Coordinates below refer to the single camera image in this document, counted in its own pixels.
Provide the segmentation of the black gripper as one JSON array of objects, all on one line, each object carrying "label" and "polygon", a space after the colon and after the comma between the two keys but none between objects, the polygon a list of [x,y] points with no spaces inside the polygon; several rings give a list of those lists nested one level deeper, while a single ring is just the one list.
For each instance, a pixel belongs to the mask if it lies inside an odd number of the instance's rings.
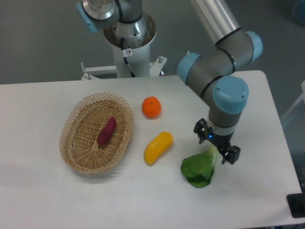
[{"label": "black gripper", "polygon": [[226,162],[233,165],[240,155],[240,148],[231,145],[231,138],[234,133],[234,127],[208,127],[207,121],[201,118],[196,122],[193,132],[198,135],[199,144],[202,144],[205,140],[211,142],[223,156],[222,164]]}]

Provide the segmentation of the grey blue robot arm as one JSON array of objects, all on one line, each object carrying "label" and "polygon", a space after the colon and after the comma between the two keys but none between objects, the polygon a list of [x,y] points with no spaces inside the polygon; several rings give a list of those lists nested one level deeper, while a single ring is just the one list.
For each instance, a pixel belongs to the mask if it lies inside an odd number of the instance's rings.
[{"label": "grey blue robot arm", "polygon": [[[194,52],[185,55],[177,75],[210,108],[208,118],[199,120],[194,132],[201,142],[207,140],[218,149],[223,162],[233,164],[240,148],[230,140],[249,95],[246,82],[234,72],[257,59],[263,44],[254,32],[241,29],[225,1],[194,0],[192,5],[216,51],[207,58]],[[149,46],[156,28],[140,0],[81,0],[76,8],[91,32],[103,31],[113,48],[119,78],[152,75]]]}]

